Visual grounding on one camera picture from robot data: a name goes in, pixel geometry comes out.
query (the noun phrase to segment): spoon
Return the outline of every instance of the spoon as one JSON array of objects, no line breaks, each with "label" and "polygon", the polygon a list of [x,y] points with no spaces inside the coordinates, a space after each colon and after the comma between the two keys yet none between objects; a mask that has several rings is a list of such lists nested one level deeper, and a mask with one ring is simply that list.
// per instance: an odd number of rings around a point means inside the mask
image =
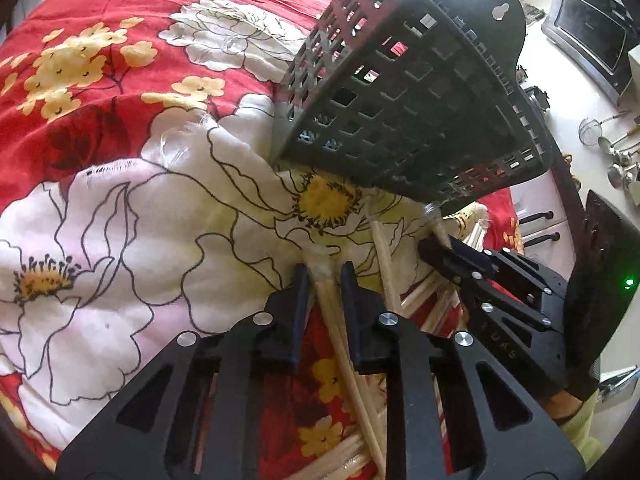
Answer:
[{"label": "spoon", "polygon": [[607,178],[609,179],[609,183],[615,189],[628,187],[629,184],[631,184],[635,179],[634,174],[631,173],[631,170],[634,170],[637,167],[637,162],[632,166],[627,166],[626,168],[623,168],[619,164],[612,164],[607,170]]},{"label": "spoon", "polygon": [[637,131],[640,131],[640,124],[634,126],[626,134],[624,134],[622,137],[617,138],[613,142],[611,142],[609,139],[607,139],[607,137],[598,137],[598,146],[600,147],[602,152],[605,153],[606,155],[613,155],[614,154],[613,147],[617,143],[622,142],[628,136],[633,135]]},{"label": "spoon", "polygon": [[640,153],[640,142],[629,146],[626,150],[613,150],[613,161],[620,166],[629,166],[636,153]]}]

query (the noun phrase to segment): bed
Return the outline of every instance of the bed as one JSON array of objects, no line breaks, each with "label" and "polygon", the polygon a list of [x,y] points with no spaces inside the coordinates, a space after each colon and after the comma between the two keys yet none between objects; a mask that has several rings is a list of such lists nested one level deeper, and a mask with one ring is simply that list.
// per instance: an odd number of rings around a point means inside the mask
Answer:
[{"label": "bed", "polygon": [[[398,292],[430,272],[420,205],[263,158],[274,85],[329,1],[46,0],[0,47],[0,404],[49,470],[177,333],[261,310],[309,245],[382,291],[365,203]],[[447,228],[487,219],[485,246],[522,250],[509,190]],[[297,375],[266,399],[263,479],[320,478],[317,459],[357,440],[317,308]],[[332,479],[376,475],[353,449],[323,465]]]}]

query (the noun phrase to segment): metal utensil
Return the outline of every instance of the metal utensil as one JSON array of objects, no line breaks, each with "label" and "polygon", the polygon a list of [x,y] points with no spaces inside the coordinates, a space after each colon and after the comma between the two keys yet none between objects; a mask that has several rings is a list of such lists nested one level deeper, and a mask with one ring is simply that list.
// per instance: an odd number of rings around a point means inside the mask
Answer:
[{"label": "metal utensil", "polygon": [[626,134],[624,134],[622,137],[617,138],[613,142],[611,142],[609,139],[607,139],[607,137],[599,137],[598,138],[598,146],[600,147],[602,152],[605,153],[606,155],[613,155],[613,152],[614,152],[613,147],[617,143],[622,142],[627,137],[633,135],[634,133],[636,133],[638,131],[640,131],[640,124],[634,126]]},{"label": "metal utensil", "polygon": [[632,166],[627,166],[626,168],[623,168],[619,164],[612,164],[607,170],[607,178],[609,179],[609,183],[616,189],[628,187],[629,184],[631,184],[635,179],[632,170],[636,169],[637,167],[637,162]]},{"label": "metal utensil", "polygon": [[580,142],[585,146],[595,146],[600,137],[602,137],[602,125],[604,123],[608,123],[614,119],[619,119],[629,113],[629,110],[624,110],[619,114],[615,114],[603,121],[599,121],[597,119],[586,118],[583,119],[578,127],[578,137],[580,138]]},{"label": "metal utensil", "polygon": [[629,146],[624,150],[613,150],[613,161],[620,166],[629,166],[633,162],[634,155],[640,153],[640,142]]}]

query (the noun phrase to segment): cabinet handle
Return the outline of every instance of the cabinet handle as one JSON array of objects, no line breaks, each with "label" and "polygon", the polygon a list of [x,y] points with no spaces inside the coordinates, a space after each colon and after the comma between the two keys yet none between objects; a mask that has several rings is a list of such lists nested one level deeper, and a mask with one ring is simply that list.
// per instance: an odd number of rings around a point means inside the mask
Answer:
[{"label": "cabinet handle", "polygon": [[534,245],[541,244],[542,242],[546,242],[547,240],[551,240],[552,242],[557,242],[560,239],[560,233],[555,232],[550,235],[542,235],[537,238],[532,238],[528,242],[524,242],[525,247],[532,247]]},{"label": "cabinet handle", "polygon": [[539,218],[546,218],[547,220],[551,220],[554,217],[553,211],[547,211],[546,213],[536,213],[535,215],[525,216],[522,220],[519,220],[520,224],[526,224],[528,222],[533,222],[534,220],[538,220]]}]

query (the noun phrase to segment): black plastic basket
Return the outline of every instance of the black plastic basket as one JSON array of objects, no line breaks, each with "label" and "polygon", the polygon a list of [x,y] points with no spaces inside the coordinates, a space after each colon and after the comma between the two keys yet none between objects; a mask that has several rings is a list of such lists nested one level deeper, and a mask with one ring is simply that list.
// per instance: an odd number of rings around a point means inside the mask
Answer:
[{"label": "black plastic basket", "polygon": [[515,79],[519,0],[333,0],[276,90],[271,161],[445,214],[551,164]]}]

